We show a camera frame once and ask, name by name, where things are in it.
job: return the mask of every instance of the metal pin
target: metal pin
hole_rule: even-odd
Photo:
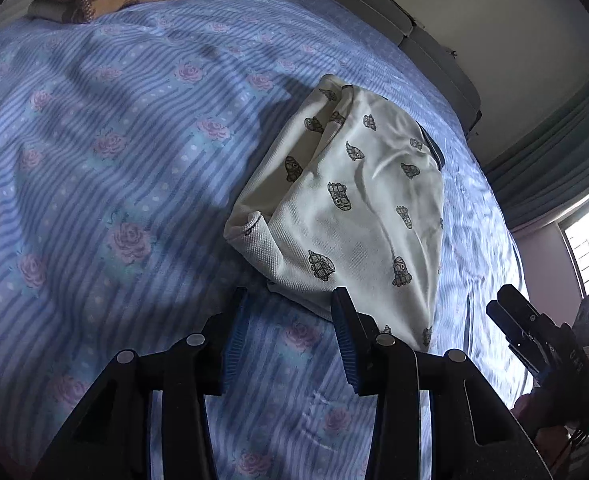
[[[379,334],[376,336],[376,342],[381,346],[392,346],[394,345],[395,339],[392,334]]]
[[[116,362],[126,365],[134,359],[134,352],[131,350],[123,350],[116,355]]]
[[[198,332],[190,334],[188,337],[186,337],[186,343],[188,343],[190,346],[201,346],[205,342],[205,336],[203,334],[199,334]]]
[[[465,353],[458,348],[453,348],[448,351],[448,357],[450,358],[450,361],[454,361],[455,363],[463,363],[467,359]]]

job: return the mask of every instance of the folded white towel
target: folded white towel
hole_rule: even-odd
[[[357,311],[425,351],[442,156],[397,105],[323,76],[246,184],[223,236],[271,290],[329,319],[331,292],[345,286]]]

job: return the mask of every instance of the mattress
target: mattress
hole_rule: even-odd
[[[497,202],[452,109],[375,30],[331,0],[21,19],[0,32],[0,458],[16,476],[119,350],[168,348],[236,286],[252,295],[247,343],[229,391],[207,399],[220,478],[365,475],[375,399],[347,384],[332,325],[271,294],[223,240],[242,187],[325,73],[394,101],[445,155],[430,351],[463,349],[508,404],[529,385],[484,313],[504,283],[524,290]],[[422,432],[427,478],[425,397]]]

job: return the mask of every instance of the curtain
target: curtain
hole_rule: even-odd
[[[589,81],[483,171],[512,231],[585,198],[589,193]]]

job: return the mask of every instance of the blue striped bedsheet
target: blue striped bedsheet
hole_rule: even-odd
[[[120,349],[168,348],[242,285],[247,345],[229,392],[207,401],[220,478],[363,477],[375,401],[347,384],[331,324],[268,293],[222,237],[325,73],[396,102],[439,144],[431,352],[465,350],[507,403],[522,391],[524,369],[484,314],[500,285],[523,287],[519,259],[455,115],[385,38],[334,16],[310,0],[177,0],[0,32],[0,454],[14,471],[35,466]],[[155,424],[155,480],[159,439]]]

